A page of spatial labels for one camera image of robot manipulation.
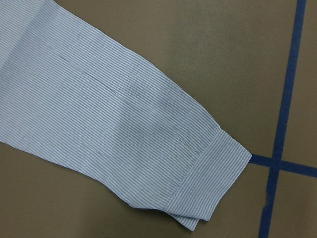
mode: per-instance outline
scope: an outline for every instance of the ribbed cuff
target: ribbed cuff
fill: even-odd
[[[250,158],[251,154],[242,145],[220,129],[173,194],[164,211],[177,214],[176,217],[188,217],[191,221],[193,218],[209,220],[216,205]]]

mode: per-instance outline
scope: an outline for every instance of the brown floor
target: brown floor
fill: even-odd
[[[57,0],[142,55],[250,152],[270,157],[295,0]],[[308,0],[283,160],[317,167],[317,2]],[[255,238],[268,168],[248,164],[194,232],[99,182],[0,143],[0,237]],[[317,178],[281,172],[270,238],[317,237]]]

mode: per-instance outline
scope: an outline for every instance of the striped sleeve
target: striped sleeve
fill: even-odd
[[[53,0],[0,17],[0,141],[190,230],[210,219],[251,154],[196,100]]]

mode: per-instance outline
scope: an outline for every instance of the brown surface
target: brown surface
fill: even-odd
[[[317,1],[307,1],[283,160],[317,167]]]
[[[295,0],[56,2],[154,63],[252,153],[271,156]],[[317,166],[309,144],[316,141],[315,11],[309,0],[284,159]],[[0,237],[253,238],[267,174],[249,164],[211,220],[190,232],[163,212],[129,207],[89,177],[0,143]],[[281,173],[270,238],[316,234],[315,184]]]
[[[316,180],[281,171],[269,238],[317,237]]]

